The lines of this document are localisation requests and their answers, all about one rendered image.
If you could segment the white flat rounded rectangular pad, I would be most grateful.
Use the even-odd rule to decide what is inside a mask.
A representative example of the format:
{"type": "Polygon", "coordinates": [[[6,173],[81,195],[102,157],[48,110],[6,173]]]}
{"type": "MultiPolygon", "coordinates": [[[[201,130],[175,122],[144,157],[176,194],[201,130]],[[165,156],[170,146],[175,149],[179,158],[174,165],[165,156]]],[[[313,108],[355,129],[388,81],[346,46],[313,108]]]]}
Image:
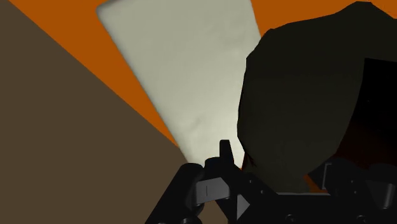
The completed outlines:
{"type": "Polygon", "coordinates": [[[189,162],[232,145],[246,57],[260,40],[250,0],[108,0],[97,16],[189,162]]]}

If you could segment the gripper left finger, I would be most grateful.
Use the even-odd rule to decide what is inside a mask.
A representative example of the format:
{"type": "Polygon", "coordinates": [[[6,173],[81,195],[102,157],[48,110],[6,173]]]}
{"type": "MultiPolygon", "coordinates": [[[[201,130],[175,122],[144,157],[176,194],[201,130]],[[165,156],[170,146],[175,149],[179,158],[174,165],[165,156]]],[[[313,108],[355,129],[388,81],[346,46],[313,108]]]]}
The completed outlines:
{"type": "Polygon", "coordinates": [[[230,141],[219,142],[219,156],[205,165],[182,165],[145,224],[202,224],[205,203],[215,201],[229,224],[254,224],[270,188],[235,164],[230,141]]]}

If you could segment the orange furniture top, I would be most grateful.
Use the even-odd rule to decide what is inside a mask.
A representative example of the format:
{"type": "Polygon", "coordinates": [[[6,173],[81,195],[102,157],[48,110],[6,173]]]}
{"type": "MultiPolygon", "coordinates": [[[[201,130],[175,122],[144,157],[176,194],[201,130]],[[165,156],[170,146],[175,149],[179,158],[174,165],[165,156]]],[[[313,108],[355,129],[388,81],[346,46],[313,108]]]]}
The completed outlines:
{"type": "Polygon", "coordinates": [[[92,56],[104,65],[100,37],[78,27],[81,12],[62,11],[55,4],[11,0],[34,26],[17,40],[34,50],[25,76],[11,73],[8,86],[15,101],[15,119],[5,128],[3,151],[31,163],[27,177],[45,190],[84,186],[89,193],[114,191],[161,193],[183,162],[180,151],[155,129],[137,128],[133,111],[87,65],[76,74],[60,57],[44,52],[38,33],[83,62],[92,56]]]}

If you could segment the dark olive lumpy object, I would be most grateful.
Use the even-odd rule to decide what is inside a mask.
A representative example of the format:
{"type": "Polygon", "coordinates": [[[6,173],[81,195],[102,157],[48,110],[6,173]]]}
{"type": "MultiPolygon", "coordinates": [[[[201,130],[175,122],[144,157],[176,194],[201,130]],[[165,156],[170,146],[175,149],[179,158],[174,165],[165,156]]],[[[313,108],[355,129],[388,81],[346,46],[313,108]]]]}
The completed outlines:
{"type": "Polygon", "coordinates": [[[397,18],[355,2],[268,30],[246,60],[243,169],[276,192],[338,153],[397,166],[397,18]]]}

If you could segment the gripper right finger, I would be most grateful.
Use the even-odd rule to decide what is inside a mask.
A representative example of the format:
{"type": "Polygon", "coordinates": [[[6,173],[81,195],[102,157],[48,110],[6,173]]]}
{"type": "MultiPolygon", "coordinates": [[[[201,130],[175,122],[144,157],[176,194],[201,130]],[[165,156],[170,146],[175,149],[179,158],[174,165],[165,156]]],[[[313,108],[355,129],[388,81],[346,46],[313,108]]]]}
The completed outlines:
{"type": "Polygon", "coordinates": [[[309,172],[309,177],[322,190],[365,209],[397,208],[397,167],[377,163],[364,169],[353,162],[331,157],[309,172]]]}

